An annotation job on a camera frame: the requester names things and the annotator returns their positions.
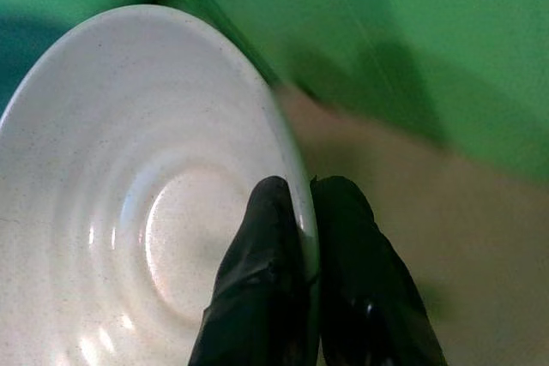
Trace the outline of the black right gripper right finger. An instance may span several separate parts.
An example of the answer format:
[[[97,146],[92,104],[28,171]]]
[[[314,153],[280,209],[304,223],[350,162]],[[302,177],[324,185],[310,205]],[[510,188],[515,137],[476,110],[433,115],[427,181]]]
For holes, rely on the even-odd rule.
[[[311,181],[327,366],[444,366],[418,288],[351,180]]]

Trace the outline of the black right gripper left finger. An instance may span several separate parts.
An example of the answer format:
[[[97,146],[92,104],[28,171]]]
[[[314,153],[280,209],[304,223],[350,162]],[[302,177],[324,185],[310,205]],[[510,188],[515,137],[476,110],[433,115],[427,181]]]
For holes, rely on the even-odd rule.
[[[266,177],[221,261],[188,366],[305,366],[309,306],[289,187]]]

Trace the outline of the white speckled ceramic plate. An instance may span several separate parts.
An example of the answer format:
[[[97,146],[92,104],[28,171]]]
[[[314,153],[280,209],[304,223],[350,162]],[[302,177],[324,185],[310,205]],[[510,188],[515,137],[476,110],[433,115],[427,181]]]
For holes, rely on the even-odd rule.
[[[153,5],[67,32],[0,118],[0,366],[186,366],[250,192],[273,175],[313,281],[305,169],[244,54]]]

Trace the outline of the green plastic bin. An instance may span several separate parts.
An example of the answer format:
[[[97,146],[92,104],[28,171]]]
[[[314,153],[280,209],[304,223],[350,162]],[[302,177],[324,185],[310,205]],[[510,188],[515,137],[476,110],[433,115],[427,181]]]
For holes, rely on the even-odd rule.
[[[549,185],[549,0],[0,0],[0,47],[137,3],[204,19],[269,81]]]

